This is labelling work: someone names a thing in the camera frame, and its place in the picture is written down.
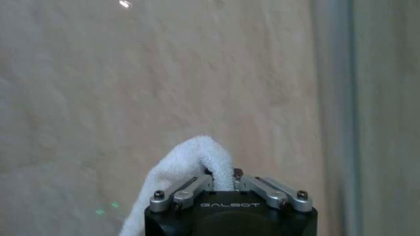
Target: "screw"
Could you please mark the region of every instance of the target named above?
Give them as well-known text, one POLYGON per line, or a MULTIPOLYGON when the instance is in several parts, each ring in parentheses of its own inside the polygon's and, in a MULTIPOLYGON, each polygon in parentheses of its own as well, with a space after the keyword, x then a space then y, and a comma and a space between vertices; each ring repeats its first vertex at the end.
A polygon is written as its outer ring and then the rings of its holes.
POLYGON ((234 178, 235 178, 235 180, 240 181, 243 175, 244 175, 243 169, 235 168, 234 169, 234 178))
POLYGON ((166 197, 166 192, 163 190, 158 190, 154 194, 156 199, 163 199, 166 197))
POLYGON ((303 190, 299 190, 298 191, 298 198, 302 199, 302 200, 308 200, 308 192, 303 191, 303 190))
POLYGON ((279 203, 280 210, 286 210, 288 206, 288 199, 283 198, 279 203))
POLYGON ((174 211, 175 211, 175 212, 180 212, 182 208, 183 208, 182 203, 175 202, 175 203, 174 203, 174 211))

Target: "bolt head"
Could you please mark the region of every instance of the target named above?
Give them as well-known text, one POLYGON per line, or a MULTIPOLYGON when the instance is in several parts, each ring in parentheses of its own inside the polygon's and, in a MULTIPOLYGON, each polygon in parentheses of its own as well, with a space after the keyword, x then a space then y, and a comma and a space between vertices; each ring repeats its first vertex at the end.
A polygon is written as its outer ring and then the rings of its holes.
POLYGON ((166 192, 163 190, 158 190, 154 194, 155 199, 163 199, 166 197, 166 192))
POLYGON ((302 199, 302 200, 308 200, 308 192, 303 191, 303 190, 299 190, 298 191, 298 198, 302 199))

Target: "wall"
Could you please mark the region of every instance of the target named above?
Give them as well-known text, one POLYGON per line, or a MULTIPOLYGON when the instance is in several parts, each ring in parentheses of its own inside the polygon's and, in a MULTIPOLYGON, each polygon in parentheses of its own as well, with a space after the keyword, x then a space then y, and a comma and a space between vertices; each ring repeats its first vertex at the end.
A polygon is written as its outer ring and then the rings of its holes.
POLYGON ((116 235, 202 133, 310 191, 328 235, 311 25, 308 0, 4 0, 0 235, 116 235))
POLYGON ((355 3, 363 235, 420 235, 420 2, 355 3))

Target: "green light spot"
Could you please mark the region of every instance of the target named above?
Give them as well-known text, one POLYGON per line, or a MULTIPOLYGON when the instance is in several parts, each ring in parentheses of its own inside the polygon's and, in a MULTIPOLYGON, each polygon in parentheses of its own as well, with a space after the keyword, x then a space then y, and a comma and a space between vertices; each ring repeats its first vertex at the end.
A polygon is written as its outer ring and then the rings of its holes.
POLYGON ((114 203, 111 203, 111 206, 112 206, 114 208, 119 208, 119 207, 120 207, 120 204, 119 204, 118 202, 114 202, 114 203))
POLYGON ((106 211, 103 209, 98 209, 95 212, 98 215, 103 215, 106 213, 106 211))

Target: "towel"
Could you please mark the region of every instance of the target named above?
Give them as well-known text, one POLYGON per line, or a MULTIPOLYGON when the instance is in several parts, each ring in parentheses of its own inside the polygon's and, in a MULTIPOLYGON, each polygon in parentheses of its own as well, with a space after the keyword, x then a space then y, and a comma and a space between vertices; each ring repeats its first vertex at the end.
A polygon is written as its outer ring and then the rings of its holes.
POLYGON ((212 172, 215 191, 232 191, 231 155, 210 136, 198 136, 179 144, 150 171, 120 236, 144 234, 144 210, 155 191, 167 189, 186 177, 200 176, 206 168, 212 172))

